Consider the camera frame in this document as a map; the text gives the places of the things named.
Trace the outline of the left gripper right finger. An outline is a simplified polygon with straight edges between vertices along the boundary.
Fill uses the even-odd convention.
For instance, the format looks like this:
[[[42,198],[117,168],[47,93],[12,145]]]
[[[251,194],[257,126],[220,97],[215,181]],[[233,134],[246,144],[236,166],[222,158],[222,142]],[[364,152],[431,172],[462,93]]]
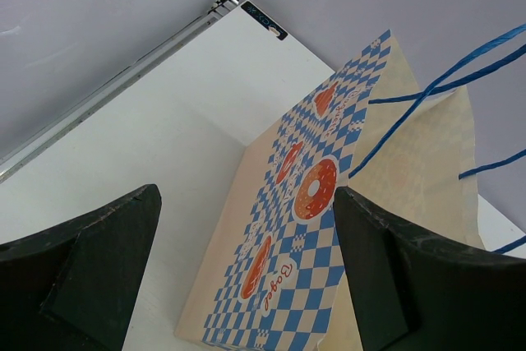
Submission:
[[[456,242],[349,187],[335,227],[365,350],[522,350],[525,262]]]

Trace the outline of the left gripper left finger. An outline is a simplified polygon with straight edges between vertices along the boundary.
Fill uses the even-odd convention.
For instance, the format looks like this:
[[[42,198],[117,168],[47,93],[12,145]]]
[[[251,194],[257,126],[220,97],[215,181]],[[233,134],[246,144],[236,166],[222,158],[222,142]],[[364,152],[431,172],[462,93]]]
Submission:
[[[159,223],[147,184],[1,246],[3,350],[120,350]]]

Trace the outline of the blue checkered paper bag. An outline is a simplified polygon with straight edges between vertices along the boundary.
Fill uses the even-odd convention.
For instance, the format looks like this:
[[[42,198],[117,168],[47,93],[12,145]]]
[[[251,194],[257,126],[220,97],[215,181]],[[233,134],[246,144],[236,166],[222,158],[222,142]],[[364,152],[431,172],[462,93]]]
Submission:
[[[242,158],[176,337],[210,350],[365,350],[335,227],[340,187],[511,256],[478,226],[468,84],[525,50],[459,71],[524,30],[474,49],[424,89],[386,31],[262,133]]]

